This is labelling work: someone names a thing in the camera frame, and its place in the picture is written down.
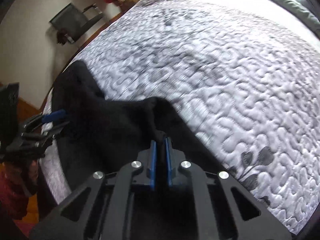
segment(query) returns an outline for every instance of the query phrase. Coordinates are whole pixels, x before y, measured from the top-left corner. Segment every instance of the blue object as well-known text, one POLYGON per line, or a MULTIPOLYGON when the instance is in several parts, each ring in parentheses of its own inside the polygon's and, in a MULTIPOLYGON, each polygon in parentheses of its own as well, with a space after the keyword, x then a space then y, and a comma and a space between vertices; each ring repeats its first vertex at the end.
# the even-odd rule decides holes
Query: blue object
POLYGON ((60 109, 58 111, 52 112, 51 114, 44 114, 41 119, 41 122, 42 123, 54 122, 66 117, 66 115, 67 115, 67 112, 64 109, 60 109))
POLYGON ((166 153, 167 153, 168 186, 171 187, 172 186, 172 169, 171 169, 171 160, 170 160, 168 138, 165 139, 165 149, 166 149, 166 153))
POLYGON ((156 150, 156 142, 153 141, 152 145, 152 162, 151 162, 151 169, 150 169, 150 187, 151 190, 155 190, 156 184, 156 160, 157 160, 157 150, 156 150))

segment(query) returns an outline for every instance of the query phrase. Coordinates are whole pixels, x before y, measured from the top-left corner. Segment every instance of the metal screw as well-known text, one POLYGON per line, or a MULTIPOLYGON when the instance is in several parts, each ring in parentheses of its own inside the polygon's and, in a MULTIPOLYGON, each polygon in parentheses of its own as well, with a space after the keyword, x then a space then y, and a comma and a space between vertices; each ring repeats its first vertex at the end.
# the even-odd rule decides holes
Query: metal screw
POLYGON ((190 167, 191 167, 191 163, 188 162, 188 161, 183 161, 183 162, 181 163, 181 166, 182 166, 183 168, 187 169, 187 168, 190 168, 190 167))
POLYGON ((134 162, 131 163, 131 166, 134 167, 134 168, 140 168, 141 165, 142 165, 142 163, 139 162, 139 161, 134 161, 134 162))
POLYGON ((101 179, 103 177, 103 173, 101 171, 96 171, 94 174, 93 174, 93 177, 95 179, 101 179))
POLYGON ((229 173, 227 173, 226 171, 220 171, 219 172, 219 177, 221 179, 227 179, 227 178, 229 178, 229 173))

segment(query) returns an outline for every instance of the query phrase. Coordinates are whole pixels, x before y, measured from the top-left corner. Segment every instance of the chair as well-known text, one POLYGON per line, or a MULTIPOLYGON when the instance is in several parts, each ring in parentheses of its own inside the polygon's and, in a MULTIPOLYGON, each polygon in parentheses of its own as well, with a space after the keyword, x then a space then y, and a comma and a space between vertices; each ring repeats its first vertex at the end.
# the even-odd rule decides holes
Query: chair
POLYGON ((70 43, 76 42, 102 18, 103 13, 95 4, 86 7, 81 12, 70 3, 53 17, 50 23, 58 31, 58 43, 65 44, 66 41, 69 41, 70 43), (96 9, 98 15, 89 20, 84 13, 90 8, 96 9))

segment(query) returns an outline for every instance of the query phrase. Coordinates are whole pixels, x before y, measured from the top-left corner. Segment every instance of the mattress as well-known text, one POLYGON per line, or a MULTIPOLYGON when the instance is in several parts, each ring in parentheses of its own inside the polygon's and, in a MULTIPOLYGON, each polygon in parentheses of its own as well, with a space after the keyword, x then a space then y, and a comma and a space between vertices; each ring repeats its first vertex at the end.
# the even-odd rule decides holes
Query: mattress
MULTIPOLYGON (((252 1, 141 0, 74 60, 106 99, 169 100, 297 234, 320 202, 320 41, 270 0, 252 1)), ((70 189, 55 141, 40 165, 60 203, 70 189)))

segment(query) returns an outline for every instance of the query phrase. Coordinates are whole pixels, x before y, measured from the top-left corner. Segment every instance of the beige wall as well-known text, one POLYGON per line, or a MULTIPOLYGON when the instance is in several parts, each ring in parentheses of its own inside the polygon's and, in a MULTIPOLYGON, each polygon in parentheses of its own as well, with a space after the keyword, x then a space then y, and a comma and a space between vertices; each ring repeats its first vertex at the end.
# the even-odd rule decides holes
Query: beige wall
MULTIPOLYGON (((40 107, 57 74, 77 51, 56 44, 49 21, 67 4, 79 9, 96 3, 111 19, 120 10, 103 0, 15 0, 0 24, 0 82, 20 82, 20 96, 40 107)), ((80 46, 105 22, 98 22, 77 43, 80 46)))

